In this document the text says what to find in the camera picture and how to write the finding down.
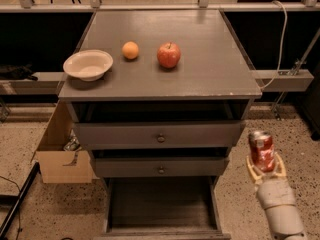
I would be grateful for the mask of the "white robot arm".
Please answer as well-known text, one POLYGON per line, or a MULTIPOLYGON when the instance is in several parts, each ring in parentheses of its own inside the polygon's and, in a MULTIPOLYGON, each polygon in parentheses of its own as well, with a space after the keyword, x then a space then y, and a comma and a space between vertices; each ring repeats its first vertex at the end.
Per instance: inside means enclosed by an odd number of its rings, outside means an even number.
POLYGON ((275 168, 262 172, 246 157, 246 166, 255 186, 255 195, 268 221, 271 240, 308 240, 293 189, 281 156, 275 153, 275 168))

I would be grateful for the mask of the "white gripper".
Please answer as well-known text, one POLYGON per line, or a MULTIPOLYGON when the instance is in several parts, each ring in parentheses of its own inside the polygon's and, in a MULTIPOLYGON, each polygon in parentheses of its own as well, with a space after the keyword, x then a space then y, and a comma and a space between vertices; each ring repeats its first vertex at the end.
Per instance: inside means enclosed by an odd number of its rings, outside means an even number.
POLYGON ((282 180, 287 178, 287 170, 278 153, 275 153, 275 161, 273 176, 281 179, 263 182, 266 174, 253 163, 250 156, 246 157, 246 166, 252 182, 255 185, 261 184, 256 191, 256 197, 264 210, 278 206, 296 205, 292 188, 287 180, 282 180))

